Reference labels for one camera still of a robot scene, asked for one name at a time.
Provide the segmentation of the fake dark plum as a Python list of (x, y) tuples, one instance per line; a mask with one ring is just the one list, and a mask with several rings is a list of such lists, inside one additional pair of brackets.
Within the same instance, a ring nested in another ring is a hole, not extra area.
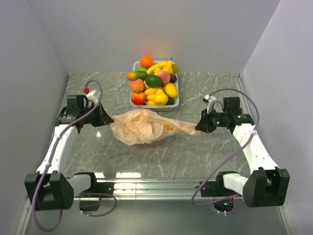
[(177, 76), (175, 74), (170, 74), (170, 83), (176, 83), (177, 81)]

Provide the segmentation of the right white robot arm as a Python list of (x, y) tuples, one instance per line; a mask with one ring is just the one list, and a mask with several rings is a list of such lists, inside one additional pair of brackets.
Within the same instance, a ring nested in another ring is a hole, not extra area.
[(256, 131), (251, 115), (244, 114), (239, 97), (224, 98), (221, 112), (214, 109), (217, 100), (206, 95), (203, 101), (207, 108), (202, 110), (196, 130), (211, 133), (217, 128), (228, 129), (241, 147), (250, 176), (241, 176), (235, 171), (222, 171), (213, 182), (202, 182), (199, 186), (203, 197), (243, 197), (249, 208), (281, 206), (285, 202), (290, 175), (271, 158)]

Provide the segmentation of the fake yellow mango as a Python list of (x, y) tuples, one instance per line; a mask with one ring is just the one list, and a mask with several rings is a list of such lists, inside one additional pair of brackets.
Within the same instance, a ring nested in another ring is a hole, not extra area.
[(179, 96), (176, 86), (173, 83), (167, 83), (164, 85), (164, 92), (170, 98), (177, 98)]

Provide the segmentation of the fake orange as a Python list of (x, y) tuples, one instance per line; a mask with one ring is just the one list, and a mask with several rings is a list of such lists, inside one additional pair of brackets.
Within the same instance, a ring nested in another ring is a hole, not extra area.
[(153, 64), (154, 63), (151, 56), (144, 55), (140, 58), (140, 65), (146, 69), (150, 68)]

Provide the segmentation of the white plastic fruit tray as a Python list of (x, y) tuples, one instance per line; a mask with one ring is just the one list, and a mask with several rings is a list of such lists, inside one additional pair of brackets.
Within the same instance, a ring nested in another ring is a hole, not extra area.
[[(166, 61), (156, 60), (154, 61), (154, 64), (162, 63), (162, 62), (166, 62)], [(134, 62), (133, 71), (135, 71), (139, 67), (140, 67), (140, 61)], [(176, 79), (175, 83), (173, 84), (175, 85), (177, 92), (179, 92), (179, 81)], [(131, 98), (130, 98), (130, 104), (135, 108), (146, 108), (146, 109), (154, 110), (155, 112), (170, 112), (171, 110), (173, 110), (179, 105), (179, 97), (169, 98), (169, 103), (166, 105), (150, 105), (150, 104), (149, 105), (146, 105), (146, 104), (136, 105), (132, 102)]]

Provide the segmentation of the fake banana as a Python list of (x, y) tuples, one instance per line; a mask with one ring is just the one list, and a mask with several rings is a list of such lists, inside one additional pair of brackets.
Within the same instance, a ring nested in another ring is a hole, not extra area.
[(152, 65), (150, 68), (147, 69), (147, 74), (148, 75), (152, 75), (156, 68), (163, 69), (166, 64), (167, 64), (166, 61), (161, 61), (161, 62), (159, 62), (157, 64)]

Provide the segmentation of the translucent orange plastic bag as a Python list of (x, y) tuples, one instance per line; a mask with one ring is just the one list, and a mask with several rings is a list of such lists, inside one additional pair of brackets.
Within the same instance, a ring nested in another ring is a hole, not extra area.
[(126, 145), (151, 144), (179, 132), (200, 134), (194, 123), (165, 118), (148, 109), (134, 109), (112, 119), (113, 136)]

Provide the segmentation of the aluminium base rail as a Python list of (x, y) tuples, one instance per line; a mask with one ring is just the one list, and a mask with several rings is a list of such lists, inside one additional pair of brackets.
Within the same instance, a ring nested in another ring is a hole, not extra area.
[(92, 173), (67, 179), (62, 173), (28, 174), (24, 180), (27, 195), (35, 209), (68, 210), (73, 201), (180, 200), (242, 197), (249, 207), (280, 206), (284, 203), (289, 179), (273, 170), (254, 171), (249, 178), (238, 173), (223, 173), (216, 180), (97, 179)]

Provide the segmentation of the fake left peach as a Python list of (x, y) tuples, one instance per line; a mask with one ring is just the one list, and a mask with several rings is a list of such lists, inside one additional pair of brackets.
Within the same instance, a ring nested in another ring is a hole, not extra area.
[(144, 82), (143, 82), (143, 80), (141, 80), (141, 79), (137, 79), (137, 80), (132, 81), (132, 82), (130, 83), (130, 90), (131, 90), (133, 93), (142, 92), (142, 91), (144, 91), (144, 89), (145, 89)]

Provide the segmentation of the fake pink peach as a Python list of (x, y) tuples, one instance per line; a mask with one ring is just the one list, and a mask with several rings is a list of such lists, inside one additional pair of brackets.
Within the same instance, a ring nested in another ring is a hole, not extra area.
[(166, 71), (160, 71), (158, 73), (158, 77), (161, 79), (163, 84), (168, 84), (170, 82), (170, 79), (171, 79), (170, 73), (168, 73)]

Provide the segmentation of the fake yellow pear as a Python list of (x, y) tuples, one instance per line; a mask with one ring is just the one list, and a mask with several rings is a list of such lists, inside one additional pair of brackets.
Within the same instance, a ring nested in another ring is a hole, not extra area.
[(169, 74), (174, 74), (174, 73), (178, 73), (179, 72), (179, 67), (171, 59), (171, 60), (166, 62), (166, 64), (163, 67), (162, 71), (166, 71)]

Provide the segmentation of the fake green lime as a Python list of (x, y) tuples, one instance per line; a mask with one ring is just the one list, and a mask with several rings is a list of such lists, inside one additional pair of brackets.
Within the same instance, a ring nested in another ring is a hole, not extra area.
[(162, 84), (161, 78), (157, 75), (148, 75), (145, 78), (145, 82), (150, 88), (156, 88)]

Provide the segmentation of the fake red apple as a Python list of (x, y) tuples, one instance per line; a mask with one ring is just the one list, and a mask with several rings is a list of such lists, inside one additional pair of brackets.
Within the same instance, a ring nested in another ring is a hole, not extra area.
[(139, 92), (139, 93), (132, 93), (131, 95), (131, 102), (134, 105), (143, 105), (145, 104), (146, 101), (146, 94), (143, 92)]

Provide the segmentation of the fake red green mango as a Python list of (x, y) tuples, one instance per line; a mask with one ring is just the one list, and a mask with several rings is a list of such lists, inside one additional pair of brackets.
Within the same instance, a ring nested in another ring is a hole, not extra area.
[(131, 71), (127, 74), (127, 79), (129, 81), (136, 81), (138, 79), (145, 80), (145, 78), (148, 76), (148, 73), (145, 71), (137, 70), (137, 71)]

